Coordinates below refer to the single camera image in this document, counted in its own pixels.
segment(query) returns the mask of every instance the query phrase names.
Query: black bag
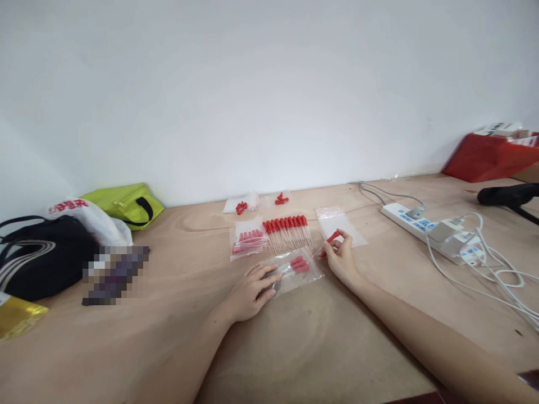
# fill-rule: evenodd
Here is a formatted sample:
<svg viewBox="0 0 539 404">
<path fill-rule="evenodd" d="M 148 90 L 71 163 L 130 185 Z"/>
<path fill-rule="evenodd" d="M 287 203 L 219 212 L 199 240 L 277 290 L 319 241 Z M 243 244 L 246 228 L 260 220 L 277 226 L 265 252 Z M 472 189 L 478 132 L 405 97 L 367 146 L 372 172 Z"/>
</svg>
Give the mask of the black bag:
<svg viewBox="0 0 539 404">
<path fill-rule="evenodd" d="M 513 212 L 539 226 L 539 218 L 521 208 L 535 196 L 539 196 L 539 183 L 484 188 L 477 194 L 477 200 L 485 206 L 507 206 Z"/>
<path fill-rule="evenodd" d="M 80 221 L 64 215 L 50 221 L 24 216 L 0 224 L 41 219 L 2 238 L 0 291 L 28 301 L 55 295 L 77 283 L 99 253 L 99 243 Z M 10 254 L 13 246 L 21 248 Z"/>
</svg>

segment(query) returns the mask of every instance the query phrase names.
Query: green bag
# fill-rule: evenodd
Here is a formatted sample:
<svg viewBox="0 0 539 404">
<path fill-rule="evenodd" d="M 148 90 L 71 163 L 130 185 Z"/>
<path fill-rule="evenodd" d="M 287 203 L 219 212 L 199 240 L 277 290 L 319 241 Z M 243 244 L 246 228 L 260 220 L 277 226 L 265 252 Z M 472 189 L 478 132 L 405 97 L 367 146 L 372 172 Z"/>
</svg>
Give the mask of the green bag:
<svg viewBox="0 0 539 404">
<path fill-rule="evenodd" d="M 165 209 L 143 182 L 95 190 L 81 198 L 98 205 L 109 216 L 124 221 L 131 230 L 142 230 Z"/>
</svg>

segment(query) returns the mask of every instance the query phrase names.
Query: white power strip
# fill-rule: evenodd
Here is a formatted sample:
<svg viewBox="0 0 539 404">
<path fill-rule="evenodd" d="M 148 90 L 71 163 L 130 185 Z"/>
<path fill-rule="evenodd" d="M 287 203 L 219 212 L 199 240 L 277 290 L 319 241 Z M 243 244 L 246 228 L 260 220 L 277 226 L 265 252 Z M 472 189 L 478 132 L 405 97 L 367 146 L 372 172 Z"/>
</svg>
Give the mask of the white power strip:
<svg viewBox="0 0 539 404">
<path fill-rule="evenodd" d="M 382 213 L 389 217 L 392 221 L 397 223 L 400 227 L 412 233 L 415 237 L 423 242 L 427 242 L 427 235 L 425 232 L 436 227 L 436 223 L 422 218 L 412 219 L 406 216 L 407 212 L 411 209 L 405 208 L 401 204 L 394 203 L 384 205 L 382 207 Z M 436 240 L 430 238 L 429 243 L 431 247 L 442 254 L 445 258 L 449 259 L 457 265 L 463 265 L 468 263 L 470 265 L 477 265 L 478 259 L 484 259 L 485 253 L 482 249 L 478 249 L 476 245 L 481 244 L 481 239 L 474 236 L 468 243 L 467 240 L 472 233 L 463 231 L 449 238 L 443 243 L 439 243 Z M 464 244 L 467 244 L 467 249 L 462 254 L 459 254 L 460 249 Z"/>
</svg>

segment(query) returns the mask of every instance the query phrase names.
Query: hand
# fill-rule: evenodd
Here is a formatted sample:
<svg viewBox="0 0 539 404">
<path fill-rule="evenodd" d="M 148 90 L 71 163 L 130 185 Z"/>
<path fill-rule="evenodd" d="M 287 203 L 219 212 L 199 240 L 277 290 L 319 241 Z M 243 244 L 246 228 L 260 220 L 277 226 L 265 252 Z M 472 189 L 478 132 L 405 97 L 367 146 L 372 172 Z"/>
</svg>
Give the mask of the hand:
<svg viewBox="0 0 539 404">
<path fill-rule="evenodd" d="M 273 285 L 282 277 L 282 273 L 271 275 L 262 279 L 268 272 L 277 269 L 277 265 L 260 264 L 249 268 L 243 274 L 241 279 L 234 285 L 229 296 L 222 303 L 225 315 L 232 323 L 249 320 L 258 314 L 260 309 L 275 296 L 274 289 L 266 290 L 258 299 L 257 296 L 261 290 Z"/>
<path fill-rule="evenodd" d="M 341 233 L 344 242 L 333 240 L 331 243 L 328 243 L 324 241 L 324 249 L 318 253 L 318 259 L 323 260 L 327 258 L 333 273 L 348 286 L 351 277 L 358 274 L 354 257 L 352 256 L 352 236 L 344 230 L 337 229 L 337 231 Z"/>
</svg>

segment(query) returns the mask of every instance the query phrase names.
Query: red container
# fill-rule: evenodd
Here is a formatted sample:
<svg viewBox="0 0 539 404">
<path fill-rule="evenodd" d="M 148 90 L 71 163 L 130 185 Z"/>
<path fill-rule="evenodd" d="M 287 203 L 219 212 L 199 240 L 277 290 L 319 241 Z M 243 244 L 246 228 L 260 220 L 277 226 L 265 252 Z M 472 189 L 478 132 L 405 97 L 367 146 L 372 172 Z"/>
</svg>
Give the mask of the red container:
<svg viewBox="0 0 539 404">
<path fill-rule="evenodd" d="M 528 147 L 512 144 L 505 137 L 468 134 L 442 172 L 482 182 L 511 177 L 538 161 L 539 139 L 535 147 Z"/>
</svg>

